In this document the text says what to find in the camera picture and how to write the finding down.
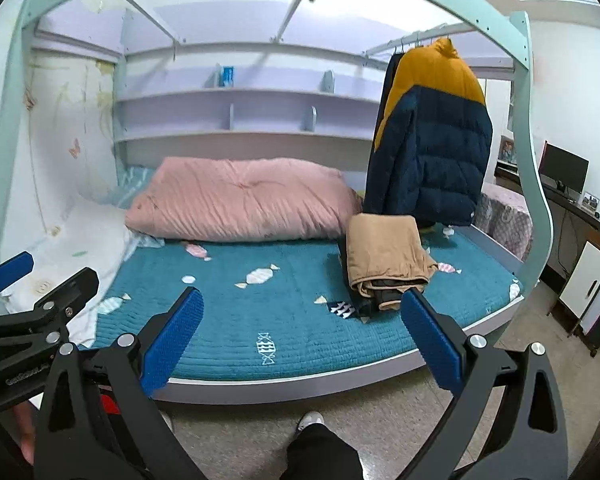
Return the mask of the person's left hand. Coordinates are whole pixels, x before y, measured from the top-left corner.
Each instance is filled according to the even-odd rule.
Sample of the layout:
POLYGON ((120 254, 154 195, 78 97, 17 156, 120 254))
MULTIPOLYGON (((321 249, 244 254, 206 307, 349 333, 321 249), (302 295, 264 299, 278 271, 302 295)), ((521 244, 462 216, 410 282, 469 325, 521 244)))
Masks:
POLYGON ((20 450, 24 459, 30 465, 34 463, 35 447, 35 429, 33 425, 32 408, 33 405, 29 401, 24 401, 12 409, 20 434, 20 450))

